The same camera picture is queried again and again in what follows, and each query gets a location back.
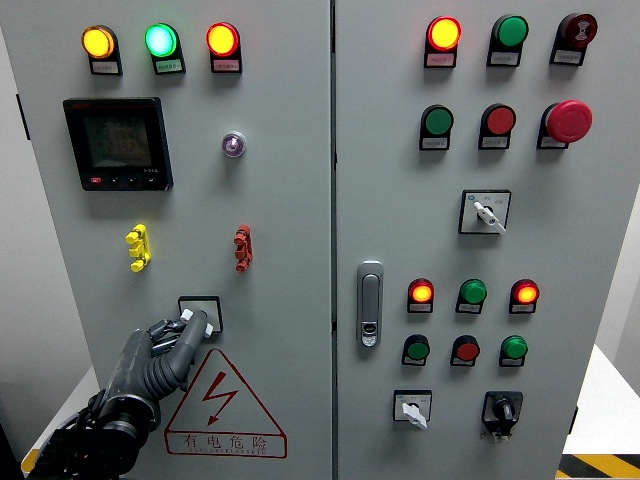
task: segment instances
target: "white wall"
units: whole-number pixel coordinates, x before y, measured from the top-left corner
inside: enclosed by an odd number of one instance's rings
[[[16,92],[0,32],[0,422],[21,459],[91,361]]]
[[[640,190],[622,244],[596,344],[640,393]]]

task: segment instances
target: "electrical hazard warning sign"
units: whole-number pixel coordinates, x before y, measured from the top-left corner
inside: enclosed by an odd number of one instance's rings
[[[287,457],[284,431],[217,348],[202,362],[164,439],[174,455]]]

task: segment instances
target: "white switch knob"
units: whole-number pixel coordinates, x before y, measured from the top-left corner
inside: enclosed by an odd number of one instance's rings
[[[473,202],[473,206],[478,211],[478,216],[480,219],[489,225],[491,228],[496,230],[500,235],[504,235],[507,233],[507,229],[500,223],[500,220],[496,218],[491,210],[487,207],[484,207],[480,202]]]
[[[420,409],[417,406],[403,403],[402,413],[404,413],[411,425],[415,425],[422,430],[427,429],[427,419],[420,413]]]

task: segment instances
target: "green push button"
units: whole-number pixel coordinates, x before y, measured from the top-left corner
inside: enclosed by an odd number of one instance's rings
[[[487,298],[487,287],[482,280],[467,280],[460,287],[460,296],[467,303],[478,304]]]
[[[442,135],[453,126],[453,115],[444,108],[431,110],[425,120],[425,127],[432,135]]]
[[[498,25],[496,37],[506,47],[515,47],[525,41],[529,25],[522,17],[509,16]]]
[[[502,351],[513,360],[524,357],[528,350],[527,342],[520,335],[512,335],[502,342]]]
[[[429,345],[414,343],[407,348],[407,355],[414,360],[423,360],[429,356]]]

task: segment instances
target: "robotic hand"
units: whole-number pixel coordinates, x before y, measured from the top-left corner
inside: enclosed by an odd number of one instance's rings
[[[28,478],[109,480],[131,470],[160,424],[159,401],[186,390],[196,349],[212,332],[207,314],[190,310],[133,332],[107,387],[53,433]]]

